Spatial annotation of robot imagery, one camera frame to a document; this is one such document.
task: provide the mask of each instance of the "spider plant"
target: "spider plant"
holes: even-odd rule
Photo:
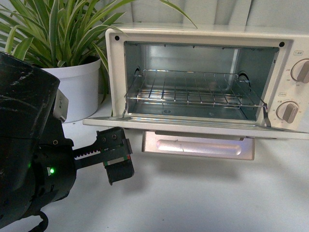
[[[104,33],[118,29],[115,22],[125,13],[114,11],[135,0],[114,0],[100,9],[99,0],[9,1],[14,10],[0,4],[0,47],[6,53],[41,68],[76,66],[97,55],[108,70]],[[190,20],[178,6],[160,1]]]

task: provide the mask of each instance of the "open oven door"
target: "open oven door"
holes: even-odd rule
[[[309,133],[256,125],[142,117],[94,117],[86,125],[143,130],[142,151],[238,160],[254,159],[254,139],[303,139]]]

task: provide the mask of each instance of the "timer knob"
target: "timer knob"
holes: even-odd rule
[[[307,84],[309,82],[309,59],[297,62],[291,71],[294,80]]]
[[[297,112],[298,105],[293,101],[287,101],[277,108],[278,118],[286,121],[287,123],[294,122]]]

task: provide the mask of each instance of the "toaster oven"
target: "toaster oven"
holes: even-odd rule
[[[106,32],[112,116],[142,150],[254,159],[254,138],[296,131],[309,104],[309,35],[274,28],[123,26]]]

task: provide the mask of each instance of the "wire rack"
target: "wire rack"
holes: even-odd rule
[[[264,107],[249,80],[234,73],[143,70],[126,93],[143,103]]]

